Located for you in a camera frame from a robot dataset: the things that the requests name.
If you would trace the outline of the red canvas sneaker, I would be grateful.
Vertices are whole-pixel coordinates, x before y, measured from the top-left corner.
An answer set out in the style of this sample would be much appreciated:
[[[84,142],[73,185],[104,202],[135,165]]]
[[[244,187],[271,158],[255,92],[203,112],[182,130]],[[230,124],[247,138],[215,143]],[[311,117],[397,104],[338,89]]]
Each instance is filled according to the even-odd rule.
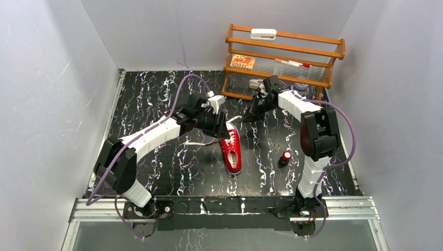
[[[237,128],[227,122],[228,139],[220,139],[222,152],[226,164],[227,171],[231,175],[238,175],[242,169],[240,136]]]

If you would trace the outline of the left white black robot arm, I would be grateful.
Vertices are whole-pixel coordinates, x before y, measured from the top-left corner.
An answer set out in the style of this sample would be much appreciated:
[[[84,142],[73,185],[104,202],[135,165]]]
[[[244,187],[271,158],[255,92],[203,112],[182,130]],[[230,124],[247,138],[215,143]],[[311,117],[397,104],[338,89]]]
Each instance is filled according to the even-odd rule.
[[[225,96],[213,92],[206,96],[194,93],[170,115],[146,129],[120,139],[107,138],[94,166],[94,174],[99,178],[97,185],[106,184],[135,205],[142,217],[151,217],[156,211],[155,198],[136,178],[138,162],[157,147],[194,128],[206,136],[229,139],[226,115],[221,110],[225,101]]]

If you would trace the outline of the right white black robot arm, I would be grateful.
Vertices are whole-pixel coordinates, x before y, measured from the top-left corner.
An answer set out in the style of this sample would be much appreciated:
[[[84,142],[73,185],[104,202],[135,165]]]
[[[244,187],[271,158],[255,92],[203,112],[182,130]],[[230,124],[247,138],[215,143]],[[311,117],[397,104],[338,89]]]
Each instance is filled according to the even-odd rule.
[[[286,86],[276,75],[263,80],[253,96],[242,122],[263,120],[266,113],[276,108],[289,112],[300,123],[300,146],[305,155],[301,180],[290,206],[279,206],[277,211],[291,210],[308,216],[320,205],[321,181],[331,157],[340,147],[339,126],[333,108],[320,107],[306,101]]]

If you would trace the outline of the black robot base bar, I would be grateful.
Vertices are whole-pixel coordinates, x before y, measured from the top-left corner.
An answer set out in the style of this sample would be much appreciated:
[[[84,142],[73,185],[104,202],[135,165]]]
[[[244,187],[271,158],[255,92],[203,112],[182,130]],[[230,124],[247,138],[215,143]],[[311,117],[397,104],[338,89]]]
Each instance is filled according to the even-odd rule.
[[[145,208],[126,202],[131,223],[158,223],[159,230],[275,229],[314,232],[329,216],[326,201],[295,196],[157,196]]]

